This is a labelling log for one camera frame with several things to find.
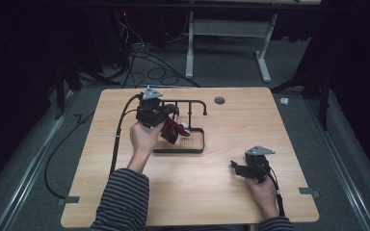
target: person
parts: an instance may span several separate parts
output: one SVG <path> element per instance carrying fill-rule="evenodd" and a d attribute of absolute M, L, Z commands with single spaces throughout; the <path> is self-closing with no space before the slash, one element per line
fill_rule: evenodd
<path fill-rule="evenodd" d="M 126 168 L 119 168 L 110 175 L 90 230 L 145 229 L 149 179 L 143 174 L 143 170 L 156 147 L 163 125 L 164 123 L 161 123 L 155 127 L 146 128 L 141 122 L 136 122 L 131 127 L 133 155 Z M 258 230 L 293 230 L 288 218 L 278 216 L 276 189 L 269 178 L 266 177 L 261 184 L 254 179 L 246 179 L 254 201 L 265 219 L 258 224 Z"/>

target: striped sleeve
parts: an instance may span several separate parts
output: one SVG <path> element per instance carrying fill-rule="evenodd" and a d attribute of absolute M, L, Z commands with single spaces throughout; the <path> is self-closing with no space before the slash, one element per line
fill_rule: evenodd
<path fill-rule="evenodd" d="M 143 230 L 148 212 L 149 179 L 128 168 L 107 182 L 90 230 Z"/>
<path fill-rule="evenodd" d="M 261 221 L 257 226 L 258 231 L 292 231 L 293 224 L 289 218 L 276 217 Z"/>

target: gray floor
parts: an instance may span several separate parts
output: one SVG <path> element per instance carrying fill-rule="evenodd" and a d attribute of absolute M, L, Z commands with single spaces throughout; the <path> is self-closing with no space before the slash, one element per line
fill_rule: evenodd
<path fill-rule="evenodd" d="M 272 88 L 293 77 L 308 41 L 290 43 L 286 39 L 271 42 L 266 54 L 266 63 L 272 77 L 270 84 L 261 81 L 253 56 L 253 51 L 260 47 L 260 39 L 221 38 L 221 42 L 216 46 L 207 51 L 203 50 L 212 44 L 197 42 L 193 81 L 205 88 L 259 86 Z M 179 73 L 185 72 L 186 47 L 182 43 L 175 43 L 165 49 L 147 45 L 141 51 L 161 58 Z M 151 56 L 144 56 L 142 53 L 137 55 L 152 59 Z M 132 71 L 146 75 L 156 66 L 144 59 L 135 59 Z M 161 72 L 153 70 L 150 75 L 156 77 Z M 138 73 L 134 77 L 129 76 L 127 87 L 132 88 L 141 78 Z M 143 84 L 161 85 L 160 80 L 149 78 L 146 78 Z M 192 86 L 182 79 L 175 85 Z M 52 131 L 53 126 L 59 123 L 53 119 L 56 114 L 56 108 L 53 106 L 28 134 L 0 175 L 0 218 L 5 214 L 5 209 L 10 204 L 28 166 L 36 160 L 37 153 L 40 153 L 40 148 L 45 143 L 50 144 L 46 153 L 50 154 L 56 150 L 48 169 L 49 183 L 57 193 L 67 195 L 91 121 L 82 124 L 58 149 L 56 147 L 76 126 L 77 117 L 74 115 L 85 117 L 93 112 L 101 91 L 107 88 L 111 87 L 84 83 L 80 92 L 75 92 L 68 98 L 67 103 L 70 106 L 58 130 Z M 274 94 L 274 98 L 307 183 L 322 196 L 314 199 L 320 219 L 311 223 L 295 223 L 295 227 L 297 230 L 370 230 L 370 163 L 362 152 L 351 126 L 342 115 L 333 92 L 330 96 L 328 114 L 329 131 L 324 132 L 320 130 L 319 123 L 312 113 L 312 105 L 314 103 L 317 105 L 317 99 L 302 100 L 300 90 L 300 88 L 286 90 Z M 289 98 L 288 106 L 279 103 L 281 97 Z M 51 131 L 55 134 L 52 141 L 47 139 Z M 332 150 L 329 141 L 333 141 Z M 338 165 L 340 166 L 339 163 L 342 161 L 344 170 L 342 167 L 336 167 L 337 160 L 331 153 L 337 153 Z M 345 178 L 346 173 L 351 176 L 350 179 Z M 351 199 L 354 194 L 359 195 L 361 200 Z M 58 205 L 58 198 L 45 187 L 42 168 L 37 169 L 37 178 L 31 183 L 30 192 L 21 198 L 24 198 L 24 201 L 20 201 L 18 213 L 13 213 L 13 222 L 8 223 L 8 230 L 65 230 L 60 224 L 64 207 Z"/>

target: desk leg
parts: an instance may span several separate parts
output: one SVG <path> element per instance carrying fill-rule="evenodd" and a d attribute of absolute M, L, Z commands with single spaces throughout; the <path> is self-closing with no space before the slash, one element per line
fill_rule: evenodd
<path fill-rule="evenodd" d="M 189 13 L 188 53 L 186 56 L 185 77 L 191 79 L 194 76 L 194 13 Z"/>
<path fill-rule="evenodd" d="M 276 13 L 272 14 L 269 25 L 267 27 L 266 36 L 264 38 L 263 47 L 261 51 L 256 51 L 256 58 L 259 64 L 260 72 L 262 74 L 263 81 L 265 83 L 270 83 L 271 78 L 269 70 L 267 69 L 266 62 L 264 61 L 264 55 L 266 54 L 267 47 L 269 46 L 270 38 L 272 37 L 273 30 L 275 29 L 276 19 L 278 15 Z"/>

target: person's right hand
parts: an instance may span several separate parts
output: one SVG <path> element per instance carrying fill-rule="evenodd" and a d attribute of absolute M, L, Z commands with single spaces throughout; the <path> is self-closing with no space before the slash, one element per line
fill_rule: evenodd
<path fill-rule="evenodd" d="M 158 142 L 158 135 L 161 132 L 164 122 L 155 127 L 147 128 L 137 121 L 130 130 L 131 143 L 134 153 L 127 168 L 142 173 L 149 155 L 154 150 Z"/>
<path fill-rule="evenodd" d="M 278 217 L 276 205 L 276 188 L 272 179 L 266 176 L 265 180 L 258 184 L 256 179 L 245 178 L 251 188 L 254 202 L 258 205 L 264 219 Z"/>

